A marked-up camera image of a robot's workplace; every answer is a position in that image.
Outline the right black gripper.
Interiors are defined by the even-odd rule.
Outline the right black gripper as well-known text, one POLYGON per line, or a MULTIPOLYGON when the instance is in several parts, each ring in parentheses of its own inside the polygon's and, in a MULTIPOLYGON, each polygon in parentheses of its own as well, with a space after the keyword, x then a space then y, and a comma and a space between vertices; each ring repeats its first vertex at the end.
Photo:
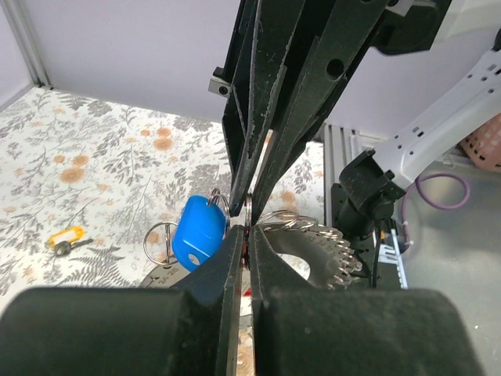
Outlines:
POLYGON ((225 63, 222 115, 238 215, 258 165, 256 222, 340 98, 380 29, 386 1, 241 1, 225 63))

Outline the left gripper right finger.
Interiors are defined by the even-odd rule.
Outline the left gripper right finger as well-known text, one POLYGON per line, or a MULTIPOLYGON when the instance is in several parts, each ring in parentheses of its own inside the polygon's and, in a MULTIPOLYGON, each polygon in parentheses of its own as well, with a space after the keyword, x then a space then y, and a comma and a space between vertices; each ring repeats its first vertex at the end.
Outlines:
POLYGON ((323 356, 319 303, 325 292, 300 277, 273 250, 265 232, 250 230, 250 287, 257 375, 318 375, 323 356))

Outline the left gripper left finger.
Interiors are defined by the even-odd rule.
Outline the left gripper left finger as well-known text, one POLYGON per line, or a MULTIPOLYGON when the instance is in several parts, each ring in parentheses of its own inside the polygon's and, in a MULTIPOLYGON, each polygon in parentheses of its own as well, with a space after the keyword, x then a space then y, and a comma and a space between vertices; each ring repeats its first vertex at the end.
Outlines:
POLYGON ((234 226, 215 255, 169 290, 169 375, 236 373, 244 243, 244 228, 234 226))

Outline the blue key tag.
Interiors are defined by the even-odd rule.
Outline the blue key tag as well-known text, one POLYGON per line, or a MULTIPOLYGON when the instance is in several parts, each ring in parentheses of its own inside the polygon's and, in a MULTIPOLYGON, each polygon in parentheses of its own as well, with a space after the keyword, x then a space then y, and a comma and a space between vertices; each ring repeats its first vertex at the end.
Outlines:
POLYGON ((207 197, 191 196, 183 208, 172 250, 178 262, 192 272, 214 255, 226 231, 226 217, 207 197))

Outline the yellow key tag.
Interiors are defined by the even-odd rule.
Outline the yellow key tag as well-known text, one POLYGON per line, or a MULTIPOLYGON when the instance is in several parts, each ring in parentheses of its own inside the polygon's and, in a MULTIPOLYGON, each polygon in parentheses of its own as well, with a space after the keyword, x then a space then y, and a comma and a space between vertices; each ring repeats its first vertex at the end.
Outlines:
POLYGON ((85 229, 81 226, 71 226, 54 233, 46 242, 46 247, 57 257, 69 255, 74 249, 91 244, 92 238, 85 239, 85 229))

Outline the red key tag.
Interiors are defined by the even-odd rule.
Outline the red key tag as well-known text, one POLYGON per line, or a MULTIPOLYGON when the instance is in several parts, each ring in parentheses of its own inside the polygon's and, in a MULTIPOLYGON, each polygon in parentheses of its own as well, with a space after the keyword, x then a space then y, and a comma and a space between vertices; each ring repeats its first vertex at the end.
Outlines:
POLYGON ((249 253, 249 229, 246 229, 243 244, 243 272, 242 272, 242 296, 250 297, 251 293, 251 272, 250 272, 250 253, 249 253))

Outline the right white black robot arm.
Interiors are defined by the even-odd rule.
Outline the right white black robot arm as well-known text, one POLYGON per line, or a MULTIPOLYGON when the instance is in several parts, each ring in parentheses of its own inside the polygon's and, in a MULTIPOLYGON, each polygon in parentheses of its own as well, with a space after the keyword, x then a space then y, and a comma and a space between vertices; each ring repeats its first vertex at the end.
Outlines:
MULTIPOLYGON (((212 82, 227 99, 222 127, 229 211, 253 197, 257 221, 279 178, 318 132, 367 50, 387 56, 500 25, 497 1, 242 1, 212 82)), ((347 200, 337 228, 364 236, 438 156, 500 111, 495 43, 437 102, 340 174, 347 200)))

